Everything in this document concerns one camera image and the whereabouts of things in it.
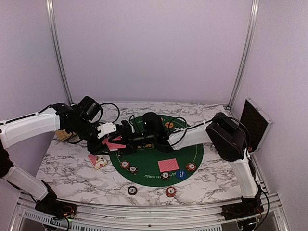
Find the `red playing card deck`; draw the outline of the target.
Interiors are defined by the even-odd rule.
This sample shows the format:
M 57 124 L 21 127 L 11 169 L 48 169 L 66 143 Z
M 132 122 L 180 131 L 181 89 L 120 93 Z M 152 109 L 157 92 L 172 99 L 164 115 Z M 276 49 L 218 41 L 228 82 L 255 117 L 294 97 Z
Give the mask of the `red playing card deck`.
M 111 138 L 105 138 L 102 141 L 102 144 L 106 145 L 107 148 L 109 149 L 109 151 L 111 151 L 111 152 L 117 151 L 119 149 L 125 149 L 126 148 L 125 144 L 114 143 L 114 140 L 112 140 Z

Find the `red chips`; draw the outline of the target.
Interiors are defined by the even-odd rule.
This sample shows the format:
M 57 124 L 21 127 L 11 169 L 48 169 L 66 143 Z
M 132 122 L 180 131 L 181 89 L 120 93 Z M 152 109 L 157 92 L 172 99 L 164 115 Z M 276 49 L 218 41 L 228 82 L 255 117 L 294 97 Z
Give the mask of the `red chips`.
M 186 169 L 187 169 L 188 171 L 195 171 L 195 170 L 197 169 L 197 166 L 196 166 L 195 163 L 188 163 L 188 164 L 186 165 Z
M 124 169 L 127 169 L 127 168 L 130 167 L 130 163 L 129 163 L 129 161 L 122 161 L 122 162 L 120 163 L 120 166 L 121 166 L 122 168 L 124 168 Z

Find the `black chips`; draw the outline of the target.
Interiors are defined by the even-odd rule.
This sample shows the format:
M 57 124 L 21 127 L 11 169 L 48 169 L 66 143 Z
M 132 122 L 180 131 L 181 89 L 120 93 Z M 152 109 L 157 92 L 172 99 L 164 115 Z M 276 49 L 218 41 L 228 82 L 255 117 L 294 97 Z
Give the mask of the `black chips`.
M 169 172 L 162 172 L 161 173 L 161 179 L 163 179 L 163 180 L 167 180 L 167 179 L 169 179 L 170 178 L 170 173 Z
M 130 166 L 129 172 L 132 174 L 137 174 L 138 173 L 138 168 L 136 166 Z

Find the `orange big blind button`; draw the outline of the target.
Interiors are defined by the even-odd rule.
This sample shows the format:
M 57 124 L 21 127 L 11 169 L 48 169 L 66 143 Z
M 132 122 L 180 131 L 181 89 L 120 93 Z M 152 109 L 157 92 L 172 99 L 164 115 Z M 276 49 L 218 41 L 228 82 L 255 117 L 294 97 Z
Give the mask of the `orange big blind button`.
M 172 122 L 166 122 L 166 123 L 165 123 L 165 126 L 166 126 L 167 128 L 172 128 L 172 127 L 173 127 L 173 123 L 172 123 Z

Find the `card dealt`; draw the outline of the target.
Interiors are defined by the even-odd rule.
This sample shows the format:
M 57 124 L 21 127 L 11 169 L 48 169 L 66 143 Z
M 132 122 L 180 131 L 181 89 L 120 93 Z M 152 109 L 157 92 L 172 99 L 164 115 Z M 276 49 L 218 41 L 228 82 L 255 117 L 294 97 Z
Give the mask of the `card dealt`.
M 179 165 L 176 158 L 160 160 L 157 163 L 161 173 L 179 170 Z

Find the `black poker chip stack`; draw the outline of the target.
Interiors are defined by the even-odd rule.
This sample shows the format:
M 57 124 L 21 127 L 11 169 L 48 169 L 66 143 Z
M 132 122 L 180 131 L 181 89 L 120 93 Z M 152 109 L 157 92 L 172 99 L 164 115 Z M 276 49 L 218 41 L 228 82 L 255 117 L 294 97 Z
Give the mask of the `black poker chip stack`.
M 136 195 L 138 192 L 138 189 L 135 186 L 130 186 L 128 188 L 128 194 L 129 195 Z

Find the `blue small blind button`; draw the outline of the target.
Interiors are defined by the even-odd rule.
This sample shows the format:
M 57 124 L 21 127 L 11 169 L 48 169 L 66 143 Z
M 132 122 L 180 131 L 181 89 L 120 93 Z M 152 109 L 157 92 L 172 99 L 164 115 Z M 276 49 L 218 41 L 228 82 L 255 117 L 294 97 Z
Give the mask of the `blue small blind button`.
M 187 178 L 187 172 L 185 170 L 178 170 L 176 172 L 176 177 L 180 180 L 184 180 Z

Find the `red poker chip stack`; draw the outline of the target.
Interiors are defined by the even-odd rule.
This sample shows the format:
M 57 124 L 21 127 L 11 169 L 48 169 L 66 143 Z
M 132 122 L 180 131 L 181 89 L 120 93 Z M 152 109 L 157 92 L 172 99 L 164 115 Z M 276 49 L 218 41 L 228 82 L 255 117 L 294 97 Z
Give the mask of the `red poker chip stack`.
M 176 189 L 174 187 L 170 186 L 170 187 L 166 188 L 165 193 L 166 193 L 167 197 L 174 197 L 175 194 L 176 194 Z

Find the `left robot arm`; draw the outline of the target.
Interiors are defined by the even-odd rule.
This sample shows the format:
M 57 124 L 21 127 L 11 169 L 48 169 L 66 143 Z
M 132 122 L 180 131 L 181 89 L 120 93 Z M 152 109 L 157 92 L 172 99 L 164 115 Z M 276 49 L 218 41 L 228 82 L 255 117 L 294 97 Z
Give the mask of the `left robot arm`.
M 36 202 L 35 209 L 63 215 L 75 205 L 61 202 L 51 186 L 33 174 L 38 171 L 53 133 L 65 130 L 86 141 L 90 154 L 103 151 L 103 138 L 116 130 L 113 122 L 94 121 L 103 109 L 86 96 L 78 104 L 55 103 L 44 109 L 0 123 L 0 178 L 27 192 Z

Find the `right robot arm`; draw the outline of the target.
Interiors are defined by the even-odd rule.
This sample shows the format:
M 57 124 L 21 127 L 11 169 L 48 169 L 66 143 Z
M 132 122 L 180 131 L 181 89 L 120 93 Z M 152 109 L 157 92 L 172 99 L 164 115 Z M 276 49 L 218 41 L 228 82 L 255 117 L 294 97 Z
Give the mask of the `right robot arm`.
M 142 122 L 144 131 L 139 132 L 134 131 L 125 120 L 118 126 L 116 142 L 127 153 L 147 144 L 169 153 L 211 142 L 219 156 L 230 164 L 239 182 L 242 202 L 239 203 L 238 211 L 248 216 L 257 208 L 262 189 L 250 160 L 250 134 L 240 121 L 224 113 L 217 113 L 212 119 L 198 125 L 170 130 L 163 127 L 161 118 L 156 113 L 150 112 L 142 116 Z

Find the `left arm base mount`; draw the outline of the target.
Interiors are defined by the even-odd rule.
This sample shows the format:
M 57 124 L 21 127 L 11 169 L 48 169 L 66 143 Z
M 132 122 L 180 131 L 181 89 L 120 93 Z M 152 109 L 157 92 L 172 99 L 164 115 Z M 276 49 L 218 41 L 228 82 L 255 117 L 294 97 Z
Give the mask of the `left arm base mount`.
M 77 205 L 63 201 L 37 201 L 35 210 L 56 216 L 57 218 L 74 218 L 77 210 Z

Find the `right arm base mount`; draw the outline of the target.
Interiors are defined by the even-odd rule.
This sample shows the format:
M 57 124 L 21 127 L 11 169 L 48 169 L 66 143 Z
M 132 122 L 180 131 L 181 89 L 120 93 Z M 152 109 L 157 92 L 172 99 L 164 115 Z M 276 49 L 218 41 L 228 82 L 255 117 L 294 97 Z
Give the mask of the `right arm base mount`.
M 221 215 L 225 220 L 244 218 L 247 216 L 257 215 L 264 211 L 263 206 L 254 207 L 245 203 L 235 203 L 223 205 Z

